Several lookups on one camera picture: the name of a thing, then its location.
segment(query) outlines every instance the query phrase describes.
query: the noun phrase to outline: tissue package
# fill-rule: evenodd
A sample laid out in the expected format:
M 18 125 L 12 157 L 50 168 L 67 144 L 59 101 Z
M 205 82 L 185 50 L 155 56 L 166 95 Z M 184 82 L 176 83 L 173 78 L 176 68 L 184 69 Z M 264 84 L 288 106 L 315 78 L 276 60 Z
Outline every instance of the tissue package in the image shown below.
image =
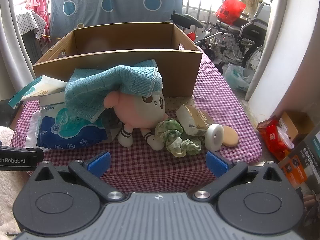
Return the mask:
M 48 149 L 76 149 L 107 139 L 102 118 L 91 123 L 71 114 L 65 104 L 43 107 L 37 146 Z

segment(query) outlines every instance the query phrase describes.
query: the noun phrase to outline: wet wipes package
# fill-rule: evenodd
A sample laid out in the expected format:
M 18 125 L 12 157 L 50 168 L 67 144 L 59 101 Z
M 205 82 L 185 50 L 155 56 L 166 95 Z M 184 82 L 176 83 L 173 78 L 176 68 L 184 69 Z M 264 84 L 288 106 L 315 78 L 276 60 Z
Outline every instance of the wet wipes package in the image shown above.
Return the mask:
M 43 75 L 16 93 L 8 104 L 15 108 L 20 101 L 38 100 L 42 96 L 62 92 L 66 85 L 67 82 Z
M 101 117 L 91 123 L 71 114 L 64 103 L 41 109 L 37 146 L 48 149 L 77 149 L 106 139 Z

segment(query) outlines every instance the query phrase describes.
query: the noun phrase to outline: gingham tablecloth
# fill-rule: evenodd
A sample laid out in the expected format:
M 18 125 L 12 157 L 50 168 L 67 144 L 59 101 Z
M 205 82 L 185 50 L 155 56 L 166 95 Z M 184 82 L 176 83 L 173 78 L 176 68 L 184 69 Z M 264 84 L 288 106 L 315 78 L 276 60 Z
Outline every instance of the gingham tablecloth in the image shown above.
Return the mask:
M 207 111 L 216 123 L 228 125 L 236 130 L 239 143 L 236 147 L 222 146 L 218 151 L 229 160 L 257 161 L 261 157 L 261 144 L 244 113 L 243 108 L 210 59 L 203 54 L 193 92 L 199 109 Z M 31 114 L 39 109 L 38 101 L 29 101 L 18 121 L 11 146 L 23 147 L 30 124 Z M 167 111 L 174 117 L 174 111 Z M 45 160 L 54 165 L 88 160 L 102 151 L 111 153 L 111 167 L 101 178 L 123 192 L 185 191 L 210 182 L 214 176 L 205 164 L 206 150 L 198 155 L 176 158 L 165 149 L 153 151 L 144 141 L 138 129 L 133 133 L 134 143 L 130 148 L 122 147 L 117 140 L 74 150 L 50 150 Z

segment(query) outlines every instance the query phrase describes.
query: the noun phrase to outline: cardboard box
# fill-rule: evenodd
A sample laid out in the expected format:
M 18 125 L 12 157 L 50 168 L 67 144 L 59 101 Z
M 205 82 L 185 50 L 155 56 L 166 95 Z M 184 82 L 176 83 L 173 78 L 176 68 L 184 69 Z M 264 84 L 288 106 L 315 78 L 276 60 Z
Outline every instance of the cardboard box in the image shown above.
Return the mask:
M 279 126 L 289 136 L 294 146 L 297 146 L 314 128 L 308 114 L 297 111 L 283 112 Z
M 305 182 L 320 193 L 320 123 L 278 165 L 294 188 Z
M 179 50 L 180 44 L 185 50 Z M 108 69 L 153 58 L 163 78 L 165 97 L 192 95 L 202 52 L 171 23 L 118 23 L 73 30 L 33 70 L 37 77 L 67 82 L 75 68 Z

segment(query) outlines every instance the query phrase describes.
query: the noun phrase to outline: plush doll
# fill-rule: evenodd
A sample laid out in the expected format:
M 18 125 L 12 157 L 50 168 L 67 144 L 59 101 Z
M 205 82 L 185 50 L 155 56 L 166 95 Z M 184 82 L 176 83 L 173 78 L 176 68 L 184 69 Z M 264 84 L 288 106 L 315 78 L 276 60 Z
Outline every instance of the plush doll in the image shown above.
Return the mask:
M 132 131 L 134 128 L 139 128 L 152 149 L 158 151 L 164 147 L 164 143 L 157 140 L 150 130 L 168 118 L 161 92 L 154 91 L 146 98 L 112 91 L 105 97 L 103 104 L 105 108 L 113 107 L 117 117 L 124 124 L 118 135 L 118 142 L 122 146 L 132 145 Z

